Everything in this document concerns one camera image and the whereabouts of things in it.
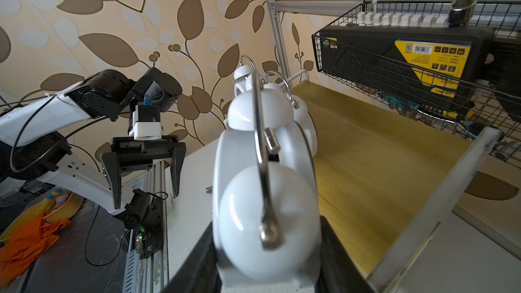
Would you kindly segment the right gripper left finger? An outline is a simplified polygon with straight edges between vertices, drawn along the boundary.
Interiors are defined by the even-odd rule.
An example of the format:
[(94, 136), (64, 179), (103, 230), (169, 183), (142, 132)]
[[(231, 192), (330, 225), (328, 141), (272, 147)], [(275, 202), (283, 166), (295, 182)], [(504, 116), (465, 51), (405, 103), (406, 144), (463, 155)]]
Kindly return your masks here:
[(221, 292), (222, 281), (217, 269), (212, 222), (206, 227), (175, 276), (166, 284), (163, 293)]

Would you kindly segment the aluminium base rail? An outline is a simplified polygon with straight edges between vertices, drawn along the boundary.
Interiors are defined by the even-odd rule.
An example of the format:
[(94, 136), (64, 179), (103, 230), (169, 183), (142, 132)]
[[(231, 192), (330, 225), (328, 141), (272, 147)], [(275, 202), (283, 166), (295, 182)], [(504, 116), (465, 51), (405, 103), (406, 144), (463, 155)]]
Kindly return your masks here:
[(130, 233), (123, 292), (161, 292), (168, 283), (167, 172), (166, 162), (160, 161), (130, 181), (134, 189), (150, 192), (158, 223), (152, 230), (139, 229)]

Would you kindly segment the white twin-bell clock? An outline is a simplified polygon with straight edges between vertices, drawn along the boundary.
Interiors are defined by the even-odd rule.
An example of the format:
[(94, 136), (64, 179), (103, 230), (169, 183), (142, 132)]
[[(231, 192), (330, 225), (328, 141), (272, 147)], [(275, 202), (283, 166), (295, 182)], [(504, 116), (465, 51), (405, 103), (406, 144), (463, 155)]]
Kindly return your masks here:
[(298, 123), (298, 125), (301, 127), (305, 138), (307, 140), (307, 146), (309, 148), (310, 154), (312, 157), (316, 156), (317, 153), (317, 146), (318, 146), (318, 139), (317, 139), (317, 131), (315, 124), (313, 122), (313, 119), (309, 113), (308, 106), (306, 102), (294, 95), (291, 92), (290, 89), (290, 83), (293, 80), (296, 80), (297, 78), (301, 76), (305, 76), (305, 80), (309, 79), (309, 73), (306, 69), (301, 69), (299, 72), (294, 74), (293, 76), (290, 76), (289, 79), (285, 79), (281, 73), (278, 73), (276, 71), (268, 71), (265, 74), (265, 87), (274, 89), (274, 85), (269, 85), (268, 78), (269, 76), (275, 76), (278, 80), (280, 80), (282, 83), (279, 84), (279, 87), (281, 87), (281, 91), (285, 93), (287, 98), (290, 100), (290, 103), (293, 107), (294, 111), (294, 120)]
[(225, 286), (291, 282), (320, 273), (320, 213), (313, 157), (279, 85), (252, 76), (218, 140), (212, 232)]
[(240, 56), (239, 67), (234, 71), (233, 77), (235, 84), (233, 87), (234, 96), (237, 97), (244, 92), (252, 90), (252, 76), (255, 74), (255, 64), (247, 55)]

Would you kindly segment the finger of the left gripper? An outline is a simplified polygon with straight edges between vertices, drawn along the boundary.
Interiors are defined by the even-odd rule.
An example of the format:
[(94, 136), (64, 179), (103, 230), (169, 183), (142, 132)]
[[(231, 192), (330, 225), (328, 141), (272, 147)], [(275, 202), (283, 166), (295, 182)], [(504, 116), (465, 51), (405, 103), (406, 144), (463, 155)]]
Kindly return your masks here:
[(183, 167), (183, 162), (186, 156), (186, 151), (187, 148), (184, 142), (177, 142), (174, 144), (174, 148), (172, 151), (172, 160), (170, 164), (170, 174), (174, 198), (177, 198), (180, 193), (180, 175)]
[(118, 210), (122, 202), (122, 180), (118, 154), (116, 152), (102, 153), (100, 159), (104, 175), (113, 194), (114, 208)]

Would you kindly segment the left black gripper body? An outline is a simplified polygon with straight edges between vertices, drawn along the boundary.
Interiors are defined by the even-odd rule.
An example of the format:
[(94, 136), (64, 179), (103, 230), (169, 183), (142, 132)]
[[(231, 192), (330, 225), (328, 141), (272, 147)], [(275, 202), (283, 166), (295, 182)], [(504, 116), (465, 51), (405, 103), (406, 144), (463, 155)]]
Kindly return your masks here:
[(147, 170), (154, 160), (172, 158), (179, 146), (176, 136), (163, 136), (152, 141), (138, 141), (133, 137), (115, 137), (111, 141), (109, 169), (116, 171)]

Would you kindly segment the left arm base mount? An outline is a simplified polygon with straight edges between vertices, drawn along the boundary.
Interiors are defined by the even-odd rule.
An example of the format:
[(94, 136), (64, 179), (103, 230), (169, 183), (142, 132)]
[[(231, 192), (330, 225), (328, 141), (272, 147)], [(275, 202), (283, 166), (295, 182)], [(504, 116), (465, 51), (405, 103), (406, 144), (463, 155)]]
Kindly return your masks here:
[(134, 247), (139, 258), (145, 260), (164, 247), (164, 207), (168, 194), (165, 191), (149, 193), (152, 197), (143, 222), (134, 235)]

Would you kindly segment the orange cloth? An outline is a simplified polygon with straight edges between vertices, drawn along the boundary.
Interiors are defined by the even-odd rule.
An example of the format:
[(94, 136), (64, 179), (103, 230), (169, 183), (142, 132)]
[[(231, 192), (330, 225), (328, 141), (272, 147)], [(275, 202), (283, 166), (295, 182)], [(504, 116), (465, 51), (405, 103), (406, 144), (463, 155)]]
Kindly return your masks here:
[(56, 232), (71, 224), (69, 219), (50, 223), (43, 219), (44, 216), (44, 213), (38, 214), (21, 225), (1, 248), (1, 287), (24, 273), (58, 241)]

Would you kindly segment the wooden two-tier shelf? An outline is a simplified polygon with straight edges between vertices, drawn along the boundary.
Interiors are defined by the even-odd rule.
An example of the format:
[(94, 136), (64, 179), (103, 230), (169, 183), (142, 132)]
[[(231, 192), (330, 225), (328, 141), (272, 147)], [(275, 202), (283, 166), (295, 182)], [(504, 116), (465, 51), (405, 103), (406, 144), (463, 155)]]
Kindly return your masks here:
[(456, 206), (500, 131), (468, 141), (292, 77), (318, 136), (320, 213), (377, 292), (393, 292)]

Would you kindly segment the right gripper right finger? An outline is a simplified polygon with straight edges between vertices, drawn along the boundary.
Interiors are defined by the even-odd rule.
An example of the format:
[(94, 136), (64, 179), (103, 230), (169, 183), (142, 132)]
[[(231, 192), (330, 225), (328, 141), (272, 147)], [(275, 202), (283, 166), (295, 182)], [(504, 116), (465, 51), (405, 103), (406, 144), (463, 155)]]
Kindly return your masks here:
[(315, 292), (373, 293), (325, 216), (320, 217), (320, 275)]

